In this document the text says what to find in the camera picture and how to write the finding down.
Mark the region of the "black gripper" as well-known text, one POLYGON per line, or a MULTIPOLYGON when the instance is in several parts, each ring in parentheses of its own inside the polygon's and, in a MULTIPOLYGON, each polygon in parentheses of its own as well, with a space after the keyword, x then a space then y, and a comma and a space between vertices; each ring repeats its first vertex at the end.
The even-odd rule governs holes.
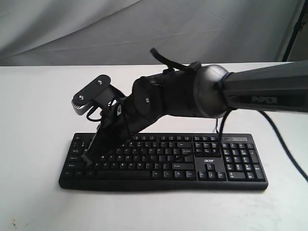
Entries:
POLYGON ((108 153, 120 147, 132 136, 127 112, 130 109, 132 97, 114 97, 109 102, 113 101, 116 101, 116 104, 111 106, 108 102, 98 104, 102 109, 101 123, 88 148, 81 156, 87 164, 92 164, 97 154, 108 153))

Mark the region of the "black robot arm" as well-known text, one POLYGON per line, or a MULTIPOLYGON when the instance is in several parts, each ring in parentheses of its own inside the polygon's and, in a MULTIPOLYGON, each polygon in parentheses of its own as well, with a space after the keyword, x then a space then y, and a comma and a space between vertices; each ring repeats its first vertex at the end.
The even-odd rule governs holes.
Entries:
POLYGON ((221 118, 236 109, 306 113, 308 63, 242 72, 228 72, 215 64, 167 69, 136 79, 128 97, 104 96, 100 107, 103 119, 82 155, 88 164, 166 115, 221 118))

